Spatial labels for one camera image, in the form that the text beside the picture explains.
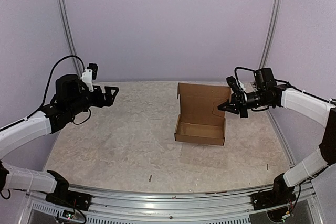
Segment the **brown cardboard box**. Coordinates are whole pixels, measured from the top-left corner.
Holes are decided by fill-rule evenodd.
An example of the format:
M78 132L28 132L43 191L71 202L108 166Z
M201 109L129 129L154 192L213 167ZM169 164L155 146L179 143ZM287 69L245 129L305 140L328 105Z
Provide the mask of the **brown cardboard box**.
M230 99L231 88L194 83L178 83L180 113L174 132L177 142L223 146L225 112L218 106Z

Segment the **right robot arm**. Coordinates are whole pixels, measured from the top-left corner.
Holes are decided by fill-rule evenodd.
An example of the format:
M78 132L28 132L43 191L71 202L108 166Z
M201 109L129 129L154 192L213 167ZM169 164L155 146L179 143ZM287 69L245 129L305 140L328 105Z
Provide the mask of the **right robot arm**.
M232 94L230 99L218 106L220 111L247 118L249 110L256 112L280 107L304 115L324 128L318 149L275 179L268 199L273 205L279 205L288 198L289 189L335 164L335 101L327 101L287 81L275 79L271 68L254 70L253 75L256 91L250 93L242 87L238 75L227 77Z

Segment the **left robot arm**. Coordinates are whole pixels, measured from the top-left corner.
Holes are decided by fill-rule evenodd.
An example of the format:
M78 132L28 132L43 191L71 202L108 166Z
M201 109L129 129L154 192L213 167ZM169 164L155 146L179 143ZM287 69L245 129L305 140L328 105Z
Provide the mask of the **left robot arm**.
M74 122L76 115L89 112L92 106L112 106L118 92L117 87L94 85L92 70L86 70L81 78L75 74L60 77L50 104L1 129L1 157L39 137L62 130ZM57 172L38 172L1 162L1 190L40 191L52 194L66 206L74 199L68 187L68 181Z

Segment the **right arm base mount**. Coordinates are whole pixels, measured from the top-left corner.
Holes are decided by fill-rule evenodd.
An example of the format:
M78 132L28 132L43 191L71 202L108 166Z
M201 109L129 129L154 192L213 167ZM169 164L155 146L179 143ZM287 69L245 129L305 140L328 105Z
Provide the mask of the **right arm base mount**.
M293 191L277 194L274 190L260 190L250 196L253 209L262 210L266 208L276 207L296 200Z

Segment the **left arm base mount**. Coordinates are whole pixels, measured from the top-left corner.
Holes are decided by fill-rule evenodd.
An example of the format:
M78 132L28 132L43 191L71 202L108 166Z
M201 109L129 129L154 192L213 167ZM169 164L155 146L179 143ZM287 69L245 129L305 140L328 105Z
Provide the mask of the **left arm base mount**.
M75 210L88 211L92 196L86 193L68 190L65 193L46 194L45 201Z

